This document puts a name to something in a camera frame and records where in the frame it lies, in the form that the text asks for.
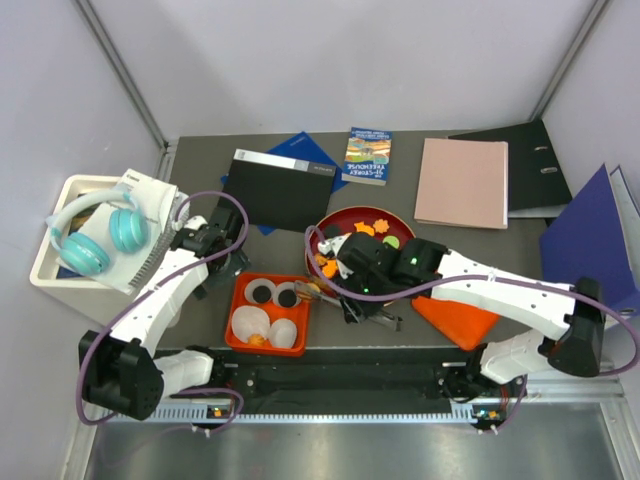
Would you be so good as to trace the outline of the green macaron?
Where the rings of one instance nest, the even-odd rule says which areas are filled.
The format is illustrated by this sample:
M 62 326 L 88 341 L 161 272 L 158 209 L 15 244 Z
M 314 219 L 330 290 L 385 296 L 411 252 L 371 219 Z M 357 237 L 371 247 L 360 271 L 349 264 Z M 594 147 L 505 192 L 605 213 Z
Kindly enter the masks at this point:
M 393 235 L 386 236 L 383 239 L 383 243 L 393 247 L 394 249 L 399 249 L 400 248 L 400 240 L 396 236 L 393 236 Z

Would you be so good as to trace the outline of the orange swirl cookie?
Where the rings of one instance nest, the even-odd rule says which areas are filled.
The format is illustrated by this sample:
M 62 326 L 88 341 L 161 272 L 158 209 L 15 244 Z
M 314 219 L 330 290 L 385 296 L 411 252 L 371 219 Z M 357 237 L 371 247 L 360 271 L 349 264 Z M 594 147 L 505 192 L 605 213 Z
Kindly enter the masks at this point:
M 260 334 L 253 334 L 248 338 L 249 345 L 261 347 L 265 344 L 266 338 Z

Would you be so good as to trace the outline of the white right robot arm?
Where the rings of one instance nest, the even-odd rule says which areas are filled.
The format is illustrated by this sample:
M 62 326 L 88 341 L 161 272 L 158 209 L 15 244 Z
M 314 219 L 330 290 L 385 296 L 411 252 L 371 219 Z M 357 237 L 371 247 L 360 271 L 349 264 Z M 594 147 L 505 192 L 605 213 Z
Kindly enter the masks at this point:
M 522 375 L 553 368 L 574 377 L 600 373 L 605 319 L 596 307 L 599 283 L 539 282 L 473 261 L 420 238 L 395 248 L 366 233 L 350 233 L 317 245 L 336 260 L 337 285 L 359 305 L 392 295 L 452 301 L 527 326 L 527 332 L 475 348 L 464 374 L 469 388 L 487 396 Z

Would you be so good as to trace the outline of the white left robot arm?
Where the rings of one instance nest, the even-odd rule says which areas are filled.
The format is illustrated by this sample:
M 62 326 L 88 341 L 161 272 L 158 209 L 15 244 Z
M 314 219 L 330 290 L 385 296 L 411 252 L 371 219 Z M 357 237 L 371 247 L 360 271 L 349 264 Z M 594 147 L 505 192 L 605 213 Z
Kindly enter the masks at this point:
M 248 227 L 241 207 L 216 207 L 210 218 L 195 216 L 180 223 L 156 273 L 135 300 L 103 331 L 88 331 L 81 338 L 75 407 L 82 423 L 92 422 L 85 404 L 145 420 L 169 396 L 194 387 L 209 397 L 224 390 L 227 374 L 206 350 L 187 348 L 162 357 L 156 350 L 185 301 L 203 294 L 206 280 L 238 274 L 232 258 Z

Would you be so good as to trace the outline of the metal tongs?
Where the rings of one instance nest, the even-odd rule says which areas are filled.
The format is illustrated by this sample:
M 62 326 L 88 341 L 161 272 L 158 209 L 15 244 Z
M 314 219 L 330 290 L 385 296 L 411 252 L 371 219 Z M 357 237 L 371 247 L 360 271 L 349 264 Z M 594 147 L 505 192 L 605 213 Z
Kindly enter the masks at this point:
M 321 290 L 322 293 L 319 295 L 314 295 L 311 291 L 309 291 L 306 287 L 306 284 L 312 283 L 312 282 L 296 280 L 294 283 L 295 283 L 296 292 L 301 300 L 325 302 L 329 305 L 332 305 L 336 308 L 340 308 L 342 310 L 339 302 L 339 298 L 332 297 L 324 293 L 322 290 Z M 394 332 L 399 332 L 401 330 L 402 318 L 397 315 L 391 314 L 384 309 L 379 310 L 373 315 L 367 315 L 367 316 L 368 318 L 364 322 L 366 321 L 373 322 L 378 325 L 389 328 Z

